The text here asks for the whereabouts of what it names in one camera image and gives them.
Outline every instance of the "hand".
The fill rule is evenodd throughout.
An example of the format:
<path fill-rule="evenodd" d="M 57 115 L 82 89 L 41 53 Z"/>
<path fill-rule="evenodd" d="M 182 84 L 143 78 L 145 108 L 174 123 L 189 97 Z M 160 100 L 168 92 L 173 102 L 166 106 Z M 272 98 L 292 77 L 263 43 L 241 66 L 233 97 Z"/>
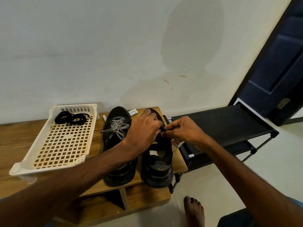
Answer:
<path fill-rule="evenodd" d="M 170 123 L 165 129 L 167 131 L 161 135 L 162 137 L 173 138 L 172 145 L 185 141 L 198 148 L 201 144 L 208 143 L 212 139 L 188 116 L 181 117 Z"/>
<path fill-rule="evenodd" d="M 129 147 L 132 159 L 149 148 L 156 136 L 161 133 L 159 128 L 162 125 L 163 123 L 157 119 L 157 115 L 149 109 L 145 110 L 140 118 L 131 122 L 123 142 Z"/>

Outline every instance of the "plastic tray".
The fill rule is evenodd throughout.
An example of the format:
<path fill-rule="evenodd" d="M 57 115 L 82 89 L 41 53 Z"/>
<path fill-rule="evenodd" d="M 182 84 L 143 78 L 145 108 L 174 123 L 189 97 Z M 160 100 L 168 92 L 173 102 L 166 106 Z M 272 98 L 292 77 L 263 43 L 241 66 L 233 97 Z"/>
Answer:
<path fill-rule="evenodd" d="M 62 111 L 72 114 L 86 113 L 84 125 L 66 126 L 56 124 L 55 118 Z M 49 118 L 31 148 L 20 163 L 15 163 L 9 174 L 12 176 L 68 168 L 85 161 L 89 154 L 96 119 L 99 119 L 96 104 L 61 105 L 49 110 Z"/>

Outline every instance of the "floor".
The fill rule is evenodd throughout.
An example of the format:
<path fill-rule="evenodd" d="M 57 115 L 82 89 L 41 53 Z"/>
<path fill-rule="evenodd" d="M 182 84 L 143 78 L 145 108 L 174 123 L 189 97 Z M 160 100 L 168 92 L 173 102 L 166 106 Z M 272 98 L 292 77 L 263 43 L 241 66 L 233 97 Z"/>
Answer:
<path fill-rule="evenodd" d="M 276 127 L 280 134 L 266 144 L 245 163 L 276 189 L 294 199 L 303 201 L 303 122 Z M 251 140 L 258 146 L 267 136 Z M 238 155 L 244 159 L 248 153 Z M 183 175 L 168 204 L 132 214 L 96 227 L 131 226 L 186 226 L 183 198 L 189 195 L 198 199 L 205 209 L 206 227 L 215 227 L 219 219 L 244 208 L 236 192 L 214 165 Z"/>

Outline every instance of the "bare foot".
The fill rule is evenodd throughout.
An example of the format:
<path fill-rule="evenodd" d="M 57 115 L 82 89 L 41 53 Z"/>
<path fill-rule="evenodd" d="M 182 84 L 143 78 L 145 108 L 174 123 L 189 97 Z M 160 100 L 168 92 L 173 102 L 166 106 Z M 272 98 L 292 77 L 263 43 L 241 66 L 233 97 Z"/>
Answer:
<path fill-rule="evenodd" d="M 204 227 L 204 208 L 197 199 L 186 196 L 184 198 L 184 209 L 189 227 Z"/>

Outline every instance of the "sneaker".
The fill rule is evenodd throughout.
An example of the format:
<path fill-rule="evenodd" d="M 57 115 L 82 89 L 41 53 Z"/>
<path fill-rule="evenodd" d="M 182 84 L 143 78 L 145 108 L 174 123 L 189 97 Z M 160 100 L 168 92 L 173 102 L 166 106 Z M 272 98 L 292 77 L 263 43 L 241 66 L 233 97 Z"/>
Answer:
<path fill-rule="evenodd" d="M 152 109 L 152 113 L 157 115 L 159 121 L 163 122 L 160 114 Z M 174 177 L 172 168 L 172 144 L 170 138 L 163 138 L 161 134 L 157 135 L 156 140 L 142 155 L 142 180 L 152 188 L 168 187 Z"/>
<path fill-rule="evenodd" d="M 120 143 L 127 134 L 131 125 L 131 116 L 123 107 L 115 107 L 109 113 L 103 131 L 103 151 L 111 149 Z M 138 160 L 131 160 L 104 178 L 104 183 L 111 187 L 122 186 L 129 183 L 136 173 Z"/>

